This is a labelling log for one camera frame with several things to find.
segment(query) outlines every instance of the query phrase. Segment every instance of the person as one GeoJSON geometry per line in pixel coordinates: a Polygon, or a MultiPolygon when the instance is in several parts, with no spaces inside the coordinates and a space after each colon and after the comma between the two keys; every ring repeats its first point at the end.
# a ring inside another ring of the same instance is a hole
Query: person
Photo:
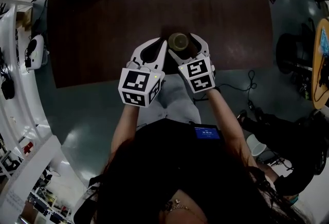
{"type": "Polygon", "coordinates": [[[177,74],[165,76],[149,108],[126,105],[74,222],[309,223],[270,187],[219,90],[206,94],[218,135],[200,125],[177,74]],[[207,130],[218,137],[204,139],[207,130]]]}
{"type": "Polygon", "coordinates": [[[287,177],[279,176],[265,164],[258,166],[274,183],[278,194],[293,204],[314,174],[320,174],[323,170],[326,143],[317,137],[313,128],[264,114],[260,108],[256,108],[254,113],[257,122],[248,118],[245,110],[241,111],[237,119],[244,130],[253,133],[258,141],[291,162],[293,171],[287,177]]]}

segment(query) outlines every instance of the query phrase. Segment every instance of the small display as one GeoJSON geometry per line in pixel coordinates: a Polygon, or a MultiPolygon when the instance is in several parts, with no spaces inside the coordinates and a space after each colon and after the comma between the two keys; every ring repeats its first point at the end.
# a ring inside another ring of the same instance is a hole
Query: small display
{"type": "Polygon", "coordinates": [[[196,136],[199,139],[220,139],[215,128],[195,127],[196,136]]]}

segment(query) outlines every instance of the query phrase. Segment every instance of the dark hair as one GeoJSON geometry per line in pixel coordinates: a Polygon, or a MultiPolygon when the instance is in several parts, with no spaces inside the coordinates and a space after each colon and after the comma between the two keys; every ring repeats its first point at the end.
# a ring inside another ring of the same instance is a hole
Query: dark hair
{"type": "MultiPolygon", "coordinates": [[[[279,196],[266,181],[264,173],[256,167],[243,165],[242,160],[226,153],[223,168],[219,169],[221,183],[209,182],[205,192],[212,207],[205,211],[209,223],[310,223],[289,201],[279,196]]],[[[112,155],[105,167],[101,183],[95,193],[97,209],[94,215],[95,223],[142,223],[159,222],[159,201],[155,192],[165,192],[159,186],[143,185],[133,176],[143,175],[144,179],[154,178],[152,167],[144,168],[131,162],[142,152],[136,151],[135,141],[126,141],[112,155]]],[[[162,175],[156,175],[162,184],[172,183],[177,176],[169,175],[164,169],[162,175]]]]}

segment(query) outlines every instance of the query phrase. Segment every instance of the woman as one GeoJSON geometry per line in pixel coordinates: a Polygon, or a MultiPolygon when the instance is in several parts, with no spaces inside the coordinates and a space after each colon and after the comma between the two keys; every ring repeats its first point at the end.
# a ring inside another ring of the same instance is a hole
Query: woman
{"type": "Polygon", "coordinates": [[[180,114],[186,122],[194,122],[196,117],[197,109],[187,100],[184,83],[178,79],[166,76],[158,102],[140,111],[140,115],[152,113],[155,120],[163,118],[152,110],[154,104],[161,104],[164,119],[136,131],[139,108],[124,107],[108,165],[89,198],[96,201],[94,222],[305,223],[302,215],[270,188],[219,91],[207,91],[221,129],[219,139],[198,138],[196,130],[205,129],[204,125],[169,119],[174,106],[179,106],[174,109],[176,117],[180,114]]]}

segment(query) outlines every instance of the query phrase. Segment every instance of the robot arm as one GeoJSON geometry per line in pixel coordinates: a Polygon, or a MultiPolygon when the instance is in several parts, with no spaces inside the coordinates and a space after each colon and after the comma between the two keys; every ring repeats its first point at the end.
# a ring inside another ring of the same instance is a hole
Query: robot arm
{"type": "Polygon", "coordinates": [[[182,60],[175,52],[169,49],[169,54],[178,63],[178,70],[188,81],[193,93],[215,87],[215,67],[211,64],[207,42],[198,35],[190,33],[190,40],[198,50],[195,58],[182,60]]]}
{"type": "Polygon", "coordinates": [[[160,38],[145,42],[134,50],[126,68],[122,69],[119,93],[125,104],[148,107],[161,89],[165,77],[162,71],[167,51],[167,41],[160,38]],[[159,50],[156,58],[148,59],[148,49],[159,50]]]}

